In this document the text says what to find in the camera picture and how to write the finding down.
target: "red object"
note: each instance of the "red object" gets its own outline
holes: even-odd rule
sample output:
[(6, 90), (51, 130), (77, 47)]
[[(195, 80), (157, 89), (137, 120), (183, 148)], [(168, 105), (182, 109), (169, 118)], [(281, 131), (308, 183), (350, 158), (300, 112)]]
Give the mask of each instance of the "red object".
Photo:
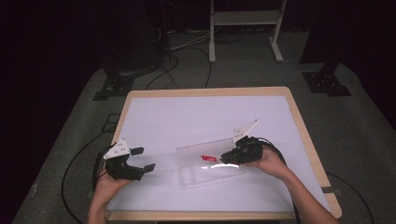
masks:
[(206, 155), (202, 155), (201, 158), (204, 161), (219, 161), (219, 159), (216, 157), (211, 157), (211, 156), (206, 156)]

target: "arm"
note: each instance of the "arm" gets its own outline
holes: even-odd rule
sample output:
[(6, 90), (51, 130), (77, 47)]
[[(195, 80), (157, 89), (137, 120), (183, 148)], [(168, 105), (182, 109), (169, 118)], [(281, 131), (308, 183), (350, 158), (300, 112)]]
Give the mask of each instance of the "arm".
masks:
[(339, 223), (269, 147), (263, 148), (261, 160), (246, 163), (246, 165), (257, 167), (268, 175), (273, 175), (282, 180), (288, 188), (304, 223)]
[(116, 180), (106, 170), (103, 170), (96, 184), (96, 190), (91, 201), (88, 223), (106, 224), (106, 205), (122, 187), (130, 182), (131, 180), (125, 179)]

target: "gray floor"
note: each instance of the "gray floor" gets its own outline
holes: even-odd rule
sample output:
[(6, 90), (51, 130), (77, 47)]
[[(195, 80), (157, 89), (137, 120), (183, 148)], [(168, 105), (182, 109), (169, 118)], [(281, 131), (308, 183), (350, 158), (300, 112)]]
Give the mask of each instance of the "gray floor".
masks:
[[(265, 34), (250, 34), (232, 45), (217, 45), (217, 62), (211, 65), (208, 88), (286, 86), (303, 116), (326, 171), (339, 175), (359, 190), (373, 211), (376, 223), (394, 223), (396, 213), (396, 133), (362, 89), (357, 76), (343, 65), (336, 71), (352, 96), (313, 94), (302, 72), (317, 71), (321, 64), (299, 64), (308, 33), (281, 33), (278, 45), (283, 63), (274, 59)], [(194, 35), (172, 35), (174, 46)], [(196, 46), (207, 52), (207, 44)], [(178, 65), (171, 72), (180, 89), (203, 88), (209, 72), (205, 55), (186, 49), (174, 53)], [(139, 77), (133, 90), (143, 90), (162, 71)], [(93, 74), (79, 97), (49, 154), (32, 191), (14, 223), (75, 223), (64, 208), (61, 183), (69, 162), (102, 129), (109, 113), (120, 113), (125, 97), (93, 101), (106, 79), (102, 70)], [(174, 89), (169, 76), (158, 78), (151, 89)], [(74, 214), (85, 221), (90, 204), (91, 175), (97, 153), (110, 144), (113, 133), (103, 133), (76, 158), (65, 179), (64, 193)], [(329, 177), (341, 192), (342, 223), (370, 223), (368, 212), (355, 192)]]

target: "transparent plastic box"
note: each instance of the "transparent plastic box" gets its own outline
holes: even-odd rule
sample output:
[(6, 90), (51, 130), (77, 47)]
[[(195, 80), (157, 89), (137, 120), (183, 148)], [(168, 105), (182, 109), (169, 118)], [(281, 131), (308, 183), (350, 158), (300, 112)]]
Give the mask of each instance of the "transparent plastic box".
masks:
[(245, 171), (239, 165), (204, 161), (201, 158), (202, 155), (220, 158), (221, 154), (233, 148), (235, 144), (232, 138), (178, 147), (176, 151), (180, 184), (187, 187), (242, 175)]

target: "dark background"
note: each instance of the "dark background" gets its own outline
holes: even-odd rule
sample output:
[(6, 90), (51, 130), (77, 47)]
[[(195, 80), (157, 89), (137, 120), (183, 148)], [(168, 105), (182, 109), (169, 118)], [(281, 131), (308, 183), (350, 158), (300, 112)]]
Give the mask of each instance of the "dark background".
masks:
[[(217, 9), (229, 5), (229, 1), (217, 1)], [(99, 5), (92, 7), (93, 11), (89, 2), (77, 0), (0, 2), (0, 198), (1, 217), (6, 223), (14, 218), (80, 93), (92, 74), (103, 67), (104, 58), (143, 67), (152, 63), (136, 62), (139, 57), (130, 52), (142, 46), (134, 41), (148, 43), (136, 32), (150, 38), (149, 27), (162, 25), (159, 1), (145, 1), (145, 7), (138, 0), (119, 1), (113, 12), (106, 7), (109, 0), (96, 2)], [(168, 29), (207, 29), (209, 1), (171, 2), (173, 6), (166, 5)], [(235, 1), (230, 1), (230, 6), (235, 10), (277, 8), (277, 1), (267, 5), (259, 0), (240, 2), (234, 5)], [(131, 15), (138, 14), (140, 19), (116, 18), (119, 14), (114, 12), (121, 10), (122, 4), (140, 6), (123, 8), (136, 10)], [(322, 63), (334, 46), (342, 46), (341, 63), (358, 75), (393, 127), (395, 9), (392, 1), (289, 0), (282, 23), (287, 31), (310, 29), (302, 63)], [(117, 29), (107, 30), (106, 22)], [(141, 26), (136, 30), (129, 22)], [(125, 35), (134, 41), (123, 38)], [(148, 58), (159, 54), (152, 46), (148, 48)]]

